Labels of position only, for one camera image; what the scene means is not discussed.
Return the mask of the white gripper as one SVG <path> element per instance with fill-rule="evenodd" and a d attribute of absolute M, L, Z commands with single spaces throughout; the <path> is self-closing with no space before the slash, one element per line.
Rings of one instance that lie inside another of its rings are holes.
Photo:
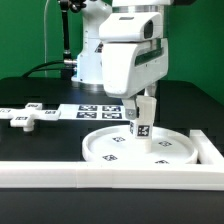
<path fill-rule="evenodd" d="M 159 12 L 112 13 L 99 28 L 104 89 L 110 97 L 128 98 L 123 105 L 129 120 L 137 117 L 133 95 L 146 87 L 144 95 L 154 97 L 156 81 L 168 72 L 168 41 L 162 32 Z"/>

